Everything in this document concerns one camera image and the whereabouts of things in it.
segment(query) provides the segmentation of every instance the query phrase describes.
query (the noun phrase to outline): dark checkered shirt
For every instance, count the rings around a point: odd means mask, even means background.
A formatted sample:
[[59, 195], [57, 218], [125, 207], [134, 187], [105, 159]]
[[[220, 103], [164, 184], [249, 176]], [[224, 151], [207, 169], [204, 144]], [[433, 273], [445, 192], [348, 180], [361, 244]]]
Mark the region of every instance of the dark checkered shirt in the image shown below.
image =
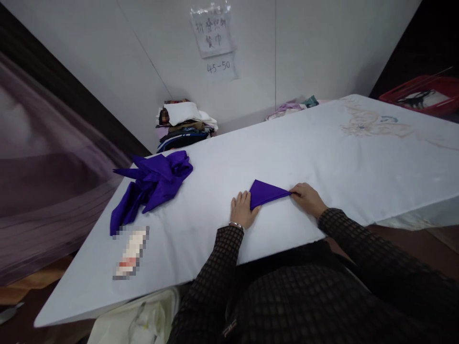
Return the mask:
[[459, 343], [455, 281], [339, 209], [318, 226], [353, 260], [350, 269], [321, 241], [290, 250], [293, 260], [274, 257], [275, 270], [252, 270], [246, 286], [236, 268], [244, 233], [219, 229], [169, 343]]

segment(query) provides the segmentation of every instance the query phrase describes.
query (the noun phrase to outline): red crate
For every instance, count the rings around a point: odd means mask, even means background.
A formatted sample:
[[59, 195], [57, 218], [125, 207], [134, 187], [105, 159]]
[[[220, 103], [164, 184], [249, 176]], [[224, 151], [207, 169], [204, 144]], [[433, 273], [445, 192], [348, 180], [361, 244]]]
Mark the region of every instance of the red crate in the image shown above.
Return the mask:
[[[415, 109], [397, 103], [397, 100], [403, 99], [410, 94], [431, 89], [446, 95], [449, 99], [424, 109]], [[436, 117], [452, 114], [459, 108], [459, 79], [422, 75], [384, 93], [379, 97], [379, 100]]]

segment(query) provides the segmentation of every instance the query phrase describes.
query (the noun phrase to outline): white table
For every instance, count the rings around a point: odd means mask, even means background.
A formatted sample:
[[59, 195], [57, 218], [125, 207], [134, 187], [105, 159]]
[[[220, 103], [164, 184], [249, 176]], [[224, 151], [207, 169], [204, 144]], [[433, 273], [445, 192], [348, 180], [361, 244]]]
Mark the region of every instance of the white table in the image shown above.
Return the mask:
[[[109, 236], [110, 214], [130, 182], [125, 178], [35, 326], [97, 317], [130, 299], [192, 280], [212, 251], [216, 229], [228, 223], [231, 198], [254, 179], [285, 189], [308, 182], [327, 205], [364, 226], [435, 204], [449, 215], [457, 210], [449, 204], [459, 199], [459, 125], [361, 96], [184, 149], [194, 171], [175, 199], [139, 213], [133, 224], [150, 226], [136, 276], [112, 279], [130, 231], [116, 240]], [[289, 197], [280, 199], [263, 206], [244, 237], [239, 263], [321, 238], [313, 218]]]

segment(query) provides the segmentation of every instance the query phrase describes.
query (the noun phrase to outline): white wall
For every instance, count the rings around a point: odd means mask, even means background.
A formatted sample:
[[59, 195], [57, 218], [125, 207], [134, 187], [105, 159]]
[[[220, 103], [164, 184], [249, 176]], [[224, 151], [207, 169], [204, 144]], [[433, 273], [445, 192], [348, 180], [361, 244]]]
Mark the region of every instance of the white wall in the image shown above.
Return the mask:
[[367, 96], [421, 2], [230, 0], [240, 79], [215, 85], [190, 0], [1, 1], [151, 151], [171, 96], [195, 101], [222, 131], [301, 95]]
[[172, 97], [195, 101], [219, 123], [274, 109], [275, 0], [230, 3], [240, 79], [213, 84], [190, 25], [190, 0], [120, 0]]
[[278, 0], [276, 103], [368, 96], [420, 3]]
[[114, 0], [2, 0], [150, 151], [170, 95]]

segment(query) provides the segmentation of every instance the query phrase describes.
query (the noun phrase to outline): person's left hand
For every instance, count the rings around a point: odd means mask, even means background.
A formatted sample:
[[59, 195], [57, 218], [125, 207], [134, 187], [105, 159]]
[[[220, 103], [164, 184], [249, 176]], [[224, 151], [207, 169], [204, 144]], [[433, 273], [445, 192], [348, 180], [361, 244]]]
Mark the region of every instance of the person's left hand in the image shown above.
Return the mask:
[[260, 205], [250, 211], [250, 192], [240, 192], [238, 198], [233, 198], [231, 201], [230, 221], [236, 222], [245, 229], [248, 229], [254, 222], [261, 208], [262, 206]]

